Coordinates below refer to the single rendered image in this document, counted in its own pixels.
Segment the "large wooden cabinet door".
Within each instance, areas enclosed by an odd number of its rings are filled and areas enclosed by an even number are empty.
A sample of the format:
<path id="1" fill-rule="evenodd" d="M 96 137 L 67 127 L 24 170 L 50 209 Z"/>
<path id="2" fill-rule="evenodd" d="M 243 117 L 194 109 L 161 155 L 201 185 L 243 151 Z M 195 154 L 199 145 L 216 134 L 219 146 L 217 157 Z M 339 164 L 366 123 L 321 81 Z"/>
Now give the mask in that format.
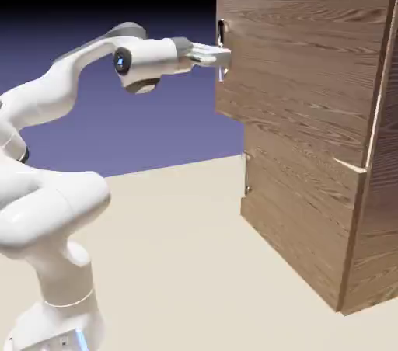
<path id="1" fill-rule="evenodd" d="M 232 52 L 216 109 L 365 163 L 395 0 L 217 0 Z"/>

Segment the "wooden cabinet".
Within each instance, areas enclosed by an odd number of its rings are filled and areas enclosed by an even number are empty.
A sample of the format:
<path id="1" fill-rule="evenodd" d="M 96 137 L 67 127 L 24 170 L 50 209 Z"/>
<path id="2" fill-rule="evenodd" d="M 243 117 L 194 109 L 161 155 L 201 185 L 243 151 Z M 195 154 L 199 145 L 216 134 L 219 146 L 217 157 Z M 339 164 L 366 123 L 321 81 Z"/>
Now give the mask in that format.
<path id="1" fill-rule="evenodd" d="M 357 167 L 337 159 L 365 174 L 355 208 L 339 310 L 346 315 L 398 297 L 398 0 L 393 4 L 380 64 L 365 163 Z M 247 125 L 260 123 L 294 137 L 261 118 L 237 121 L 244 130 Z"/>

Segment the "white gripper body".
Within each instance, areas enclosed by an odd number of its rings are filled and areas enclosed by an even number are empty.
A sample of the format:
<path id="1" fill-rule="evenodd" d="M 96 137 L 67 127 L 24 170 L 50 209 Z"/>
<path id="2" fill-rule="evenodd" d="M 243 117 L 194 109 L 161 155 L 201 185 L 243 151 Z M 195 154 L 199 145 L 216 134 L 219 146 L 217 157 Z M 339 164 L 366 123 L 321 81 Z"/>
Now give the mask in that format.
<path id="1" fill-rule="evenodd" d="M 191 42 L 185 53 L 185 66 L 201 67 L 228 67 L 231 59 L 231 50 L 226 47 Z"/>

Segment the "long metal door handle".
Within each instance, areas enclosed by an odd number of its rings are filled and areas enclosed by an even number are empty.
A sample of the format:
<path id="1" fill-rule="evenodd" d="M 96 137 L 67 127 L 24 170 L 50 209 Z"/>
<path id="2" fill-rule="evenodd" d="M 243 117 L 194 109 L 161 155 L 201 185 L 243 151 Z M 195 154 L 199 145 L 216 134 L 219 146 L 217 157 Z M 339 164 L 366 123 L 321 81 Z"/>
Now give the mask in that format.
<path id="1" fill-rule="evenodd" d="M 222 50 L 220 65 L 218 66 L 218 81 L 224 82 L 225 76 L 229 71 L 231 61 L 231 51 L 225 46 L 225 33 L 227 24 L 224 19 L 217 20 L 217 47 Z"/>

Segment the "small wooden cabinet door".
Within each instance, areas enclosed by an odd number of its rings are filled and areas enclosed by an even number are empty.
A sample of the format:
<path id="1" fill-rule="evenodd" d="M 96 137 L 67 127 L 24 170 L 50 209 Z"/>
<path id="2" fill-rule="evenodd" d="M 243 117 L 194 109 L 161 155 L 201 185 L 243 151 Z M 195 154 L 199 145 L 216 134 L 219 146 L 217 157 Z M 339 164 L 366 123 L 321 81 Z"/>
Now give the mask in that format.
<path id="1" fill-rule="evenodd" d="M 263 124 L 247 125 L 247 221 L 335 311 L 342 308 L 362 171 Z"/>

